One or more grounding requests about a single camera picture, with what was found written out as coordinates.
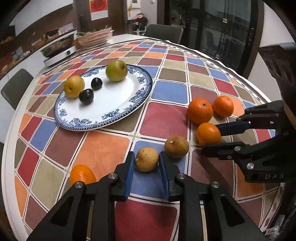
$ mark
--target orange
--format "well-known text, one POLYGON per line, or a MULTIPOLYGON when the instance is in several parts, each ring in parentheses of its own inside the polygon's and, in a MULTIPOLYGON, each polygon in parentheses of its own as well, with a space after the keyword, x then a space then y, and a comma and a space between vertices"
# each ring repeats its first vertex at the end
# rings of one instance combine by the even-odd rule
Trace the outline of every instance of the orange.
POLYGON ((77 165, 72 168, 70 173, 70 183, 73 185, 74 183, 81 181, 84 184, 95 183, 96 178, 92 170, 86 165, 77 165))
POLYGON ((187 115, 196 124, 205 123, 212 118, 213 108, 207 100, 196 98, 189 103, 187 115))
POLYGON ((196 130, 196 138, 201 146, 216 144, 221 142, 221 133, 215 125, 203 123, 196 130))
POLYGON ((226 118, 232 115, 234 105, 228 96, 222 95, 215 99, 213 109, 219 116, 226 118))

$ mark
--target black plum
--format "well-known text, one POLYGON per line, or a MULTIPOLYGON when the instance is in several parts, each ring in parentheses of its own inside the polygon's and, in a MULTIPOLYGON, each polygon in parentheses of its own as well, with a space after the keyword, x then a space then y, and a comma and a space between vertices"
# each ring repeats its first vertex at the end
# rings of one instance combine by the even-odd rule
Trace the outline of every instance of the black plum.
POLYGON ((82 104, 88 105, 92 103, 94 99, 94 92, 92 89, 86 89, 80 92, 79 94, 79 100, 82 104))
POLYGON ((100 88, 102 88, 103 82, 100 78, 93 78, 93 80, 91 81, 91 87, 93 90, 99 90, 100 88))

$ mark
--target screw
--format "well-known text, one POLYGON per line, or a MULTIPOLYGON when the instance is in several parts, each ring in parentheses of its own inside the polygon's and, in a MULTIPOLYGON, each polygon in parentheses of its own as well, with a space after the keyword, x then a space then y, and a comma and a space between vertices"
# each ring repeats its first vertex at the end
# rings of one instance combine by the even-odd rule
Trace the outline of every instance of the screw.
POLYGON ((216 182, 216 181, 212 182, 211 185, 212 185, 213 188, 220 187, 220 183, 219 182, 216 182))
POLYGON ((82 186, 83 186, 83 182, 76 182, 74 184, 74 187, 76 187, 76 188, 82 188, 82 186))
POLYGON ((252 170, 254 168, 254 164, 252 162, 247 164, 247 169, 252 170))
POLYGON ((235 151, 240 151, 240 149, 241 149, 240 146, 236 146, 236 147, 234 148, 235 151))
POLYGON ((184 173, 178 173, 177 178, 179 179, 185 179, 185 174, 184 173))
POLYGON ((116 173, 110 173, 110 174, 108 175, 108 177, 109 177, 110 179, 115 179, 115 178, 117 178, 117 174, 116 174, 116 173))

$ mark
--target plate rim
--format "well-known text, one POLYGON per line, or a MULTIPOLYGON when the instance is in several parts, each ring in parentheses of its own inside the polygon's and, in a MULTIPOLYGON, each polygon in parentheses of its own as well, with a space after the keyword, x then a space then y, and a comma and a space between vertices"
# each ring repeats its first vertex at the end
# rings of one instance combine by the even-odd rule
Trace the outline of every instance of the plate rim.
MULTIPOLYGON (((135 112, 139 107, 141 107, 145 101, 149 98, 151 92, 152 92, 152 87, 153 87, 153 79, 151 77, 151 75, 148 73, 148 71, 146 71, 145 69, 143 69, 142 67, 140 66, 137 66, 137 65, 133 65, 133 64, 127 64, 127 66, 131 66, 131 67, 135 67, 135 68, 138 68, 140 69, 142 72, 144 72, 147 76, 148 76, 148 80, 149 80, 149 84, 150 86, 148 87, 148 91, 147 93, 145 94, 144 98, 134 106, 133 109, 131 109, 130 111, 127 111, 126 113, 124 113, 123 115, 113 119, 113 120, 110 120, 106 123, 103 123, 103 124, 99 124, 99 125, 96 125, 96 126, 93 126, 93 127, 67 127, 65 125, 63 125, 58 119, 57 119, 57 116, 56 116, 56 106, 57 106, 57 102, 59 100, 59 97, 61 96, 61 94, 63 94, 64 91, 62 91, 58 98, 56 99, 55 103, 54 103, 54 108, 53 108, 53 112, 54 112, 54 119, 56 121, 56 123, 61 126, 62 128, 66 129, 66 130, 70 130, 70 131, 88 131, 88 130, 96 130, 96 129, 99 129, 99 128, 103 128, 103 127, 106 127, 106 126, 109 126, 115 122, 118 122, 120 121, 121 119, 125 118, 126 116, 130 115, 131 113, 135 112)), ((85 74, 87 74, 88 72, 90 71, 93 71, 95 69, 98 69, 98 68, 102 68, 102 67, 107 67, 107 65, 102 65, 102 66, 98 66, 97 68, 92 68, 88 71, 86 71, 85 73, 81 74, 80 76, 83 76, 85 74)))

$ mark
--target oval plate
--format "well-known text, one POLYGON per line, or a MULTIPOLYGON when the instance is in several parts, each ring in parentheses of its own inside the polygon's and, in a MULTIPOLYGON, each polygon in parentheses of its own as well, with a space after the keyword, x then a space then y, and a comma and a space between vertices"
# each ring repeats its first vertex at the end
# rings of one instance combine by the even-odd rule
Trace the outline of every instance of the oval plate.
POLYGON ((111 125, 138 109, 149 97, 153 85, 150 74, 134 65, 127 64, 128 74, 121 82, 112 82, 101 66, 81 75, 85 89, 91 89, 91 81, 102 80, 101 89, 94 91, 94 100, 83 105, 79 98, 67 98, 62 91, 54 105, 57 123, 72 131, 86 131, 111 125))

